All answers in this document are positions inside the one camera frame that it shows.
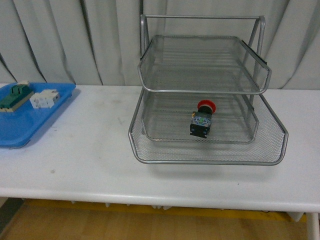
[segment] table leg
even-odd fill
[[[320,240],[318,213],[306,213],[308,240]]]
[[[299,222],[304,212],[287,211],[286,212],[293,220]]]

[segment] white connector block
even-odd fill
[[[42,92],[36,92],[30,102],[34,109],[52,108],[60,99],[60,94],[56,89],[45,89]]]

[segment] metal frame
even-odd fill
[[[179,15],[140,15],[140,53],[141,56],[145,53],[146,49],[150,44],[149,39],[149,29],[148,29],[148,21],[147,19],[226,19],[226,20],[255,20],[253,29],[251,32],[251,36],[249,39],[248,46],[251,48],[258,26],[260,26],[259,30],[259,37],[258,37],[258,44],[256,53],[260,56],[262,51],[262,44],[264,41],[264,34],[265,34],[265,26],[266,20],[264,16],[179,16]]]
[[[265,97],[262,94],[259,94],[258,96],[261,98],[262,102],[265,104],[265,106],[267,107],[267,109],[269,110],[269,112],[271,113],[272,117],[276,120],[277,124],[279,125],[279,127],[282,129],[283,133],[284,133],[284,137],[283,137],[283,142],[282,142],[282,148],[281,148],[281,152],[279,155],[279,158],[276,161],[273,162],[261,162],[261,161],[207,161],[207,160],[144,160],[141,159],[138,155],[137,149],[136,149],[136,144],[132,135],[132,131],[133,131],[133,127],[136,121],[136,117],[141,105],[141,101],[143,100],[143,96],[144,93],[146,93],[148,91],[146,91],[144,88],[142,88],[139,99],[138,99],[138,103],[135,107],[134,110],[134,114],[133,114],[133,118],[131,120],[130,123],[130,127],[128,130],[128,137],[130,140],[130,145],[133,151],[133,155],[135,156],[135,158],[143,163],[143,164],[170,164],[170,165],[176,165],[176,164],[187,164],[187,165],[247,165],[247,166],[274,166],[279,164],[286,153],[286,149],[287,149],[287,143],[288,143],[288,137],[289,137],[289,133],[287,131],[287,129],[285,128],[285,126],[283,125],[283,123],[280,121],[280,119],[278,118],[278,116],[275,114],[275,112],[273,111],[273,109],[270,107],[270,105],[268,104],[267,100],[265,99]]]
[[[148,47],[150,46],[150,38],[149,38],[149,29],[148,29],[148,18],[159,18],[159,19],[212,19],[212,20],[255,20],[254,21],[254,25],[252,28],[252,32],[250,35],[250,39],[248,44],[246,44],[245,42],[243,43],[243,45],[250,49],[250,51],[246,52],[246,55],[244,57],[243,63],[246,62],[248,54],[253,54],[253,55],[257,55],[256,58],[256,65],[257,62],[262,63],[262,65],[267,65],[265,61],[263,61],[263,59],[261,59],[260,55],[262,52],[262,45],[263,45],[263,39],[264,39],[264,32],[265,32],[265,25],[266,25],[266,21],[264,16],[192,16],[192,15],[145,15],[145,14],[141,14],[140,15],[140,53],[141,53],[141,58],[143,57],[143,55],[146,53],[146,51],[148,50]],[[258,43],[257,43],[257,49],[256,52],[252,50],[252,44],[254,42],[255,36],[257,34],[258,31],[258,27],[259,27],[259,34],[258,34]],[[257,66],[254,66],[254,71],[253,71],[253,76],[252,78],[256,78],[256,73],[257,73]],[[288,131],[285,128],[285,126],[282,124],[282,122],[279,120],[278,116],[275,114],[275,112],[272,110],[272,108],[270,107],[270,105],[268,104],[268,102],[266,101],[266,99],[264,98],[264,96],[262,95],[264,91],[262,92],[257,92],[256,94],[259,95],[259,97],[261,98],[262,102],[265,104],[265,106],[267,107],[267,109],[269,110],[269,112],[271,113],[272,117],[275,119],[275,121],[277,122],[277,124],[279,125],[279,127],[281,128],[281,130],[284,133],[283,136],[283,142],[282,142],[282,147],[281,147],[281,152],[279,155],[279,158],[274,161],[274,162],[260,162],[260,161],[199,161],[199,160],[144,160],[141,159],[138,156],[138,152],[136,149],[136,145],[135,145],[135,141],[133,139],[132,136],[132,130],[133,130],[133,126],[135,124],[136,121],[136,117],[139,111],[139,107],[141,105],[141,101],[143,100],[143,96],[144,94],[148,93],[148,89],[144,89],[142,88],[141,93],[140,93],[140,97],[136,106],[136,109],[134,111],[133,114],[133,118],[128,130],[128,137],[130,140],[130,145],[133,151],[134,156],[136,157],[136,159],[138,161],[140,161],[141,163],[144,164],[205,164],[205,165],[256,165],[256,166],[273,166],[273,165],[277,165],[279,164],[282,159],[285,156],[285,152],[286,152],[286,148],[287,148],[287,142],[288,142]],[[253,99],[254,99],[254,94],[248,93],[249,95],[249,99],[248,96],[246,95],[246,93],[242,93],[241,94],[245,100],[247,100],[250,104],[253,103]]]
[[[271,74],[272,74],[272,70],[268,67],[267,63],[254,51],[250,48],[250,46],[248,44],[246,44],[243,40],[240,40],[238,37],[236,36],[214,36],[215,38],[233,38],[236,39],[239,43],[240,46],[242,46],[245,49],[245,55],[244,55],[244,59],[242,62],[238,61],[239,66],[241,67],[241,69],[243,70],[243,72],[245,74],[247,74],[248,79],[250,80],[250,83],[252,84],[252,88],[254,88],[254,92],[252,91],[244,91],[244,90],[240,90],[240,91],[216,91],[216,90],[173,90],[173,89],[163,89],[163,90],[154,90],[154,89],[150,89],[147,85],[145,85],[144,83],[144,77],[142,75],[142,64],[144,63],[144,61],[146,60],[146,56],[148,55],[148,52],[152,49],[153,44],[155,42],[155,38],[156,37],[166,37],[166,38],[170,38],[172,37],[171,35],[156,35],[148,45],[146,45],[146,41],[143,41],[141,44],[146,45],[146,49],[143,52],[143,55],[140,59],[140,63],[137,66],[137,70],[138,70],[138,74],[139,74],[139,78],[141,80],[141,84],[143,86],[143,88],[145,90],[147,90],[148,92],[166,92],[166,93],[199,93],[199,94],[244,94],[244,95],[258,95],[258,94],[262,94],[264,93],[269,86],[269,82],[271,79]],[[193,36],[183,36],[183,35],[175,35],[176,37],[182,37],[182,38],[188,38],[188,37],[193,37]],[[197,36],[197,38],[207,38],[208,36]],[[255,60],[255,64],[254,64],[254,70],[253,70],[253,75],[251,76],[251,74],[249,74],[246,70],[246,68],[244,67],[244,64],[246,63],[248,56],[252,56],[252,58],[254,58]],[[264,68],[266,71],[268,71],[268,74],[266,76],[265,79],[265,85],[262,89],[259,89],[258,85],[255,83],[255,80],[257,78],[257,72],[258,72],[258,66]]]

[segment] tray handle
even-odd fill
[[[262,43],[264,40],[266,20],[264,16],[179,16],[179,15],[140,15],[140,53],[141,56],[145,53],[150,43],[148,21],[147,19],[234,19],[234,20],[255,20],[249,43],[250,48],[254,42],[258,26],[260,25],[258,44],[256,53],[260,56],[262,50]]]
[[[261,60],[261,62],[263,62],[265,65],[268,65],[267,62],[266,62],[265,60],[263,60],[263,59],[261,58],[261,56],[260,56],[258,53],[256,53],[256,52],[249,46],[249,44],[247,44],[247,43],[246,43],[245,41],[243,41],[243,40],[241,40],[241,42],[246,46],[246,48],[248,49],[248,51],[252,53],[252,55],[256,56],[256,57],[257,57],[259,60]]]

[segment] yellow floor strip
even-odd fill
[[[27,206],[52,207],[64,209],[82,209],[107,212],[121,213],[139,213],[139,214],[161,214],[161,215],[179,215],[194,217],[210,218],[229,218],[229,219],[251,219],[251,220],[273,220],[294,222],[285,212],[264,212],[249,210],[221,210],[211,208],[194,208],[194,207],[172,207],[168,210],[154,209],[149,205],[130,205],[112,203],[106,207],[104,203],[99,202],[75,202],[60,200],[43,200],[43,199],[26,199],[24,202]],[[306,222],[306,216],[303,215],[300,222]]]

